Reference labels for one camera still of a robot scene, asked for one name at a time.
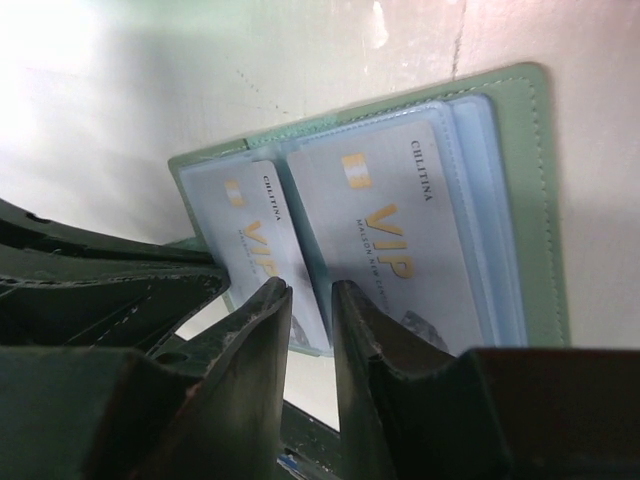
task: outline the gold square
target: gold square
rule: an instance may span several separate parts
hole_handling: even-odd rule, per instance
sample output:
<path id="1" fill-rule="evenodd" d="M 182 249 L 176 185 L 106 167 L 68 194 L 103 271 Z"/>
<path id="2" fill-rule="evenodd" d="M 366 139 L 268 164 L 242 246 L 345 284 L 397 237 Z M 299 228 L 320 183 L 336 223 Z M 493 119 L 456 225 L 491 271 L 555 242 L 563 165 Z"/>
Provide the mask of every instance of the gold square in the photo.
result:
<path id="1" fill-rule="evenodd" d="M 224 188 L 227 191 L 227 197 L 234 207 L 244 206 L 244 198 L 240 192 L 240 185 L 235 180 L 227 180 L 224 182 Z"/>
<path id="2" fill-rule="evenodd" d="M 371 188 L 373 186 L 364 153 L 345 155 L 342 157 L 342 166 L 351 188 Z"/>

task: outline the white surface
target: white surface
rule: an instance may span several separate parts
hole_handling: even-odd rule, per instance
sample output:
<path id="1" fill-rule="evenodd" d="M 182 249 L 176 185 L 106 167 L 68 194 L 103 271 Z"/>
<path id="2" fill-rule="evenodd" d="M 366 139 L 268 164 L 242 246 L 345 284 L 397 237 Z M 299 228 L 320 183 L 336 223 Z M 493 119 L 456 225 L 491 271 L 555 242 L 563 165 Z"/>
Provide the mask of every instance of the white surface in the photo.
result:
<path id="1" fill-rule="evenodd" d="M 2 0 L 0 196 L 176 240 L 191 227 L 172 155 L 535 61 L 552 80 L 574 343 L 638 347 L 638 45 L 640 3 L 624 0 Z M 308 377 L 329 391 L 326 363 Z M 288 397 L 335 417 L 297 382 Z"/>

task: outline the stitching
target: stitching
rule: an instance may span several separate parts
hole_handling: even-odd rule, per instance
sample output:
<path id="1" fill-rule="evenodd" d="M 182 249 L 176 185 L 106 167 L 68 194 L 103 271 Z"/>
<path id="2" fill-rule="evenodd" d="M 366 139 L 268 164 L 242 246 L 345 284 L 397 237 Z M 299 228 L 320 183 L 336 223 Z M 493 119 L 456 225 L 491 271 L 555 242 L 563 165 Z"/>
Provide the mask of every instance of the stitching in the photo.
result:
<path id="1" fill-rule="evenodd" d="M 447 99 L 447 98 L 451 98 L 463 93 L 468 93 L 468 92 L 473 92 L 475 90 L 478 90 L 480 88 L 484 88 L 484 87 L 490 87 L 490 86 L 495 86 L 495 85 L 500 85 L 502 83 L 507 83 L 507 82 L 515 82 L 515 81 L 525 81 L 527 82 L 527 84 L 529 85 L 529 98 L 531 100 L 531 115 L 532 115 L 532 123 L 533 123 L 533 131 L 534 131 L 534 136 L 536 139 L 536 150 L 537 150 L 537 160 L 538 160 L 538 170 L 540 171 L 540 186 L 541 186 L 541 190 L 542 190 L 542 195 L 543 195 L 543 211 L 544 211 L 544 222 L 545 222 L 545 243 L 546 243 L 546 250 L 547 250 L 547 261 L 549 264 L 549 270 L 550 270 L 550 279 L 551 279 L 551 286 L 552 286 L 552 291 L 553 291 L 553 302 L 555 304 L 555 316 L 556 316 L 556 327 L 558 330 L 558 336 L 560 338 L 560 341 L 562 342 L 563 345 L 565 345 L 565 338 L 564 338 L 564 334 L 562 331 L 562 321 L 561 321 L 561 315 L 560 315 L 560 298 L 559 298 L 559 292 L 558 292 L 558 280 L 556 277 L 556 268 L 555 268 L 555 262 L 554 262 L 554 255 L 553 255 L 553 251 L 554 251 L 554 245 L 551 239 L 551 217 L 549 215 L 549 194 L 547 192 L 547 183 L 545 180 L 545 171 L 544 171 L 544 160 L 542 158 L 542 137 L 540 135 L 540 123 L 538 121 L 538 110 L 537 110 L 537 104 L 536 104 L 536 91 L 535 88 L 533 86 L 533 83 L 531 82 L 531 80 L 527 77 L 508 77 L 508 78 L 503 78 L 500 80 L 496 80 L 494 82 L 485 82 L 482 83 L 480 85 L 476 85 L 473 87 L 469 87 L 469 88 L 464 88 L 464 89 L 460 89 L 457 90 L 455 92 L 449 92 L 446 94 L 440 94 L 440 95 L 433 95 L 433 96 L 427 96 L 424 98 L 421 98 L 419 100 L 415 100 L 413 102 L 408 102 L 406 104 L 403 105 L 399 105 L 399 106 L 394 106 L 394 107 L 390 107 L 390 108 L 386 108 L 384 110 L 379 110 L 376 112 L 371 112 L 371 113 L 367 113 L 365 115 L 360 115 L 358 117 L 354 117 L 345 121 L 341 121 L 338 122 L 337 125 L 331 125 L 329 122 L 324 122 L 322 125 L 318 125 L 315 127 L 315 130 L 317 132 L 317 130 L 319 128 L 338 128 L 344 125 L 349 125 L 353 122 L 358 122 L 360 120 L 366 120 L 367 118 L 373 117 L 373 116 L 378 116 L 378 115 L 385 115 L 388 113 L 393 113 L 394 111 L 398 111 L 398 110 L 403 110 L 406 108 L 410 108 L 410 107 L 414 107 L 417 105 L 420 105 L 424 102 L 430 101 L 430 100 L 443 100 L 443 99 Z M 304 136 L 312 136 L 313 135 L 313 131 L 308 133 L 308 134 L 303 134 Z M 266 138 L 261 138 L 256 142 L 252 142 L 252 147 L 255 148 L 257 146 L 260 145 L 264 145 L 266 143 L 271 143 L 271 142 L 276 142 L 276 141 L 282 141 L 282 140 L 288 140 L 290 138 L 294 138 L 294 134 L 292 132 L 285 132 L 282 133 L 280 135 L 275 135 L 275 136 L 271 136 L 271 137 L 266 137 Z"/>

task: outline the green card holder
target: green card holder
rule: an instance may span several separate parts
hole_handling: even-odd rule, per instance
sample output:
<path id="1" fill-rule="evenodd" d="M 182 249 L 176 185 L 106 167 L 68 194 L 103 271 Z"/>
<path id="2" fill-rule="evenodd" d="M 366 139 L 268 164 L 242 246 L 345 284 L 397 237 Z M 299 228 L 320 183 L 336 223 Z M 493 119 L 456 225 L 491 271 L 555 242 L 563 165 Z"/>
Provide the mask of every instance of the green card holder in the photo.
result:
<path id="1" fill-rule="evenodd" d="M 196 240 L 204 244 L 180 180 L 183 167 L 320 133 L 428 100 L 446 101 L 472 93 L 488 96 L 497 118 L 529 344 L 569 345 L 549 89 L 544 71 L 535 64 L 463 78 L 172 158 L 169 169 L 189 212 Z"/>

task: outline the card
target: card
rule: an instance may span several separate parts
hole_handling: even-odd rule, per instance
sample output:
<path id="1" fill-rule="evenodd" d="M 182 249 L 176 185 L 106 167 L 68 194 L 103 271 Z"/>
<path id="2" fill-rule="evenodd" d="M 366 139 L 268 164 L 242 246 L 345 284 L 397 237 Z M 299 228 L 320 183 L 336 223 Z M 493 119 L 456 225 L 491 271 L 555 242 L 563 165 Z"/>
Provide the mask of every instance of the card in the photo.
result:
<path id="1" fill-rule="evenodd" d="M 483 345 L 432 124 L 376 128 L 303 142 L 287 157 L 331 281 L 354 280 L 452 354 Z"/>
<path id="2" fill-rule="evenodd" d="M 294 291 L 291 342 L 331 349 L 276 169 L 270 161 L 212 162 L 181 172 L 207 244 L 237 307 L 269 278 Z"/>

